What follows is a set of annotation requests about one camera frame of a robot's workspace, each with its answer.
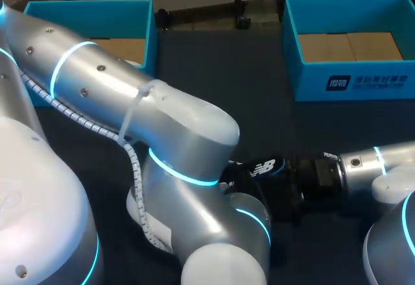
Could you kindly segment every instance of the blue led ring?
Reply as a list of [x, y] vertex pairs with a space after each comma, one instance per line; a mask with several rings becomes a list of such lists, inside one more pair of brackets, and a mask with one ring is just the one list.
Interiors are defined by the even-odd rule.
[[403, 202], [403, 206], [402, 206], [402, 226], [403, 226], [403, 233], [405, 234], [405, 238], [407, 239], [409, 248], [412, 251], [413, 255], [415, 256], [415, 246], [414, 246], [414, 243], [412, 242], [412, 239], [410, 238], [408, 225], [407, 225], [407, 205], [408, 205], [408, 201], [409, 201], [409, 198], [412, 195], [412, 193], [409, 194], [407, 196], [407, 198], [405, 199], [405, 202]]
[[197, 180], [197, 179], [194, 179], [194, 178], [191, 178], [191, 177], [182, 175], [181, 173], [175, 171], [173, 168], [170, 168], [169, 166], [167, 166], [166, 164], [164, 164], [161, 160], [159, 160], [157, 158], [157, 156], [153, 153], [153, 150], [151, 148], [148, 149], [148, 154], [153, 159], [153, 161], [157, 165], [159, 165], [160, 168], [164, 169], [166, 172], [168, 172], [173, 177], [179, 178], [179, 179], [181, 179], [183, 181], [186, 181], [188, 183], [197, 184], [198, 186], [214, 186], [219, 181], [219, 180], [215, 180], [215, 181], [201, 181], [201, 180]]
[[382, 174], [385, 176], [386, 175], [386, 167], [385, 167], [385, 161], [383, 160], [382, 153], [381, 153], [381, 151], [379, 150], [378, 147], [373, 147], [373, 148], [375, 149], [377, 160], [379, 161], [379, 163], [381, 165]]
[[262, 229], [264, 229], [265, 233], [267, 234], [267, 236], [268, 236], [268, 242], [271, 245], [271, 237], [270, 237], [270, 234], [268, 233], [268, 230], [265, 227], [265, 225], [263, 224], [263, 222], [261, 220], [259, 220], [257, 216], [255, 216], [255, 215], [251, 214], [250, 212], [247, 212], [246, 210], [243, 210], [243, 209], [236, 208], [236, 211], [241, 212], [242, 214], [245, 214], [247, 216], [250, 216], [256, 222], [258, 222], [262, 226]]
[[80, 285], [86, 285], [88, 280], [91, 278], [93, 270], [95, 269], [95, 266], [97, 265], [98, 255], [99, 255], [99, 237], [98, 237], [98, 234], [97, 234], [97, 250], [95, 251], [95, 258], [93, 260], [93, 263], [92, 263], [91, 269], [89, 270], [88, 275], [86, 276], [86, 278], [84, 279], [84, 281]]
[[11, 61], [13, 61], [13, 63], [15, 63], [15, 65], [17, 65], [16, 60], [14, 60], [13, 56], [10, 53], [8, 53], [7, 51], [5, 51], [2, 48], [0, 48], [0, 53], [4, 53], [8, 58], [11, 59]]
[[51, 82], [49, 84], [49, 93], [51, 94], [51, 97], [53, 99], [55, 99], [54, 87], [55, 87], [55, 84], [56, 84], [56, 79], [58, 78], [60, 68], [64, 65], [65, 61], [69, 58], [70, 55], [72, 55], [76, 50], [78, 50], [79, 48], [81, 48], [82, 46], [85, 46], [85, 45], [96, 45], [96, 43], [94, 43], [94, 42], [78, 43], [75, 46], [73, 46], [72, 48], [69, 48], [67, 51], [65, 51], [65, 53], [60, 57], [56, 67], [53, 70], [52, 77], [51, 77]]

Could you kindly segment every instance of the glowing blue light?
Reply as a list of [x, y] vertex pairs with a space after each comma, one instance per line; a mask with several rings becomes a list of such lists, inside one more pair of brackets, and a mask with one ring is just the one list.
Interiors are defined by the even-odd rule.
[[166, 164], [164, 164], [161, 160], [159, 160], [156, 157], [156, 155], [153, 153], [152, 149], [148, 149], [148, 153], [149, 153], [150, 157], [153, 159], [153, 161], [155, 161], [155, 163], [157, 165], [159, 165], [161, 168], [163, 168], [166, 172], [168, 172], [172, 176], [174, 176], [176, 178], [179, 178], [179, 179], [182, 179], [183, 181], [186, 181], [188, 183], [197, 184], [198, 186], [214, 186], [219, 181], [219, 180], [201, 181], [201, 180], [197, 180], [197, 179], [187, 177], [187, 176], [182, 175], [181, 173], [178, 173], [177, 171], [173, 170], [172, 168], [170, 168]]
[[51, 93], [51, 97], [54, 99], [54, 85], [56, 84], [56, 79], [58, 78], [59, 70], [64, 65], [65, 61], [72, 55], [77, 49], [81, 48], [85, 45], [96, 45], [94, 42], [82, 42], [78, 43], [72, 48], [69, 48], [59, 59], [58, 64], [56, 65], [55, 69], [53, 70], [53, 74], [51, 77], [51, 83], [49, 85], [49, 92]]
[[272, 174], [270, 174], [270, 176], [274, 176], [276, 174], [278, 174], [281, 170], [283, 170], [285, 167], [285, 158], [283, 159], [283, 164], [281, 165], [280, 168], [278, 168], [275, 172], [273, 172]]
[[382, 153], [380, 152], [378, 147], [373, 147], [375, 149], [377, 160], [379, 161], [382, 169], [382, 174], [386, 175], [386, 168], [385, 168], [385, 161], [383, 160]]
[[17, 65], [16, 60], [14, 60], [14, 58], [12, 57], [12, 55], [10, 53], [8, 53], [7, 51], [5, 51], [2, 48], [0, 48], [0, 53], [4, 53], [6, 56], [8, 56], [15, 63], [15, 65]]
[[261, 221], [261, 220], [259, 220], [259, 219], [257, 218], [257, 216], [255, 216], [255, 215], [251, 214], [250, 212], [247, 212], [246, 210], [243, 210], [243, 209], [238, 209], [238, 208], [236, 208], [236, 210], [237, 210], [238, 212], [241, 212], [241, 213], [243, 213], [243, 214], [247, 215], [247, 216], [250, 216], [250, 217], [251, 217], [252, 219], [254, 219], [256, 222], [258, 222], [258, 223], [262, 226], [262, 228], [264, 229], [265, 233], [267, 234], [267, 236], [268, 236], [268, 242], [270, 242], [270, 245], [271, 245], [271, 238], [270, 238], [270, 234], [268, 233], [268, 230], [267, 230], [267, 228], [265, 227], [265, 225], [262, 223], [262, 221]]
[[81, 283], [81, 285], [85, 285], [87, 283], [87, 281], [89, 280], [89, 278], [91, 277], [92, 272], [95, 269], [95, 265], [97, 264], [98, 253], [99, 253], [99, 238], [98, 238], [98, 235], [97, 235], [97, 251], [95, 253], [95, 259], [93, 260], [93, 263], [92, 263], [92, 266], [91, 266], [91, 269], [90, 269], [88, 275], [86, 276], [85, 280]]
[[1, 8], [0, 8], [0, 16], [5, 13], [5, 10], [6, 10], [5, 2], [2, 2]]
[[409, 194], [407, 198], [405, 199], [405, 202], [403, 202], [402, 206], [402, 225], [403, 225], [403, 232], [405, 233], [405, 237], [407, 239], [408, 245], [410, 250], [412, 251], [413, 255], [415, 256], [415, 246], [412, 242], [412, 239], [410, 238], [409, 231], [408, 231], [408, 225], [407, 225], [407, 205], [409, 201], [409, 197], [412, 195]]

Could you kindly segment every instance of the cardboard box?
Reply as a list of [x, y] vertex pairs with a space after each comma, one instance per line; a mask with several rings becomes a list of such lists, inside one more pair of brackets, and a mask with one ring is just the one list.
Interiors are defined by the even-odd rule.
[[306, 62], [356, 61], [347, 34], [298, 35]]
[[283, 54], [296, 101], [415, 99], [415, 6], [286, 0]]
[[403, 60], [392, 33], [349, 33], [357, 61]]
[[113, 38], [113, 39], [91, 39], [101, 48], [113, 54], [117, 58], [129, 60], [141, 65], [145, 56], [145, 39]]
[[389, 32], [298, 35], [306, 62], [403, 60]]
[[[64, 26], [117, 58], [137, 62], [137, 69], [156, 72], [157, 30], [152, 1], [34, 1], [25, 14]], [[29, 90], [34, 106], [47, 106]]]

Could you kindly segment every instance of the brown cardboard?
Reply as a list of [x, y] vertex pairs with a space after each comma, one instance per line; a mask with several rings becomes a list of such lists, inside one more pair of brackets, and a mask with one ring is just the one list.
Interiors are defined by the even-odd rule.
[[327, 50], [329, 54], [329, 61], [356, 61], [355, 55], [351, 50], [351, 45], [349, 43], [347, 34], [327, 35]]
[[306, 62], [328, 61], [327, 34], [300, 34], [298, 40]]
[[114, 39], [91, 39], [103, 49], [117, 58], [143, 64], [145, 54], [145, 39], [114, 38]]
[[357, 61], [402, 60], [389, 32], [349, 33], [348, 38]]
[[306, 62], [356, 61], [347, 34], [298, 35]]

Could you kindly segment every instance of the logo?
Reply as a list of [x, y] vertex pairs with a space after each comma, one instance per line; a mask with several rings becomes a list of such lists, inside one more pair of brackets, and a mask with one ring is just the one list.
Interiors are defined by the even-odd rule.
[[323, 156], [328, 157], [328, 158], [332, 158], [333, 160], [338, 160], [338, 156], [334, 155], [334, 154], [331, 154], [331, 153], [323, 152]]
[[326, 91], [339, 91], [348, 89], [350, 75], [332, 75], [327, 83]]
[[254, 171], [251, 173], [251, 176], [262, 175], [267, 173], [272, 168], [274, 168], [275, 160], [267, 160], [264, 164], [258, 164], [255, 166]]

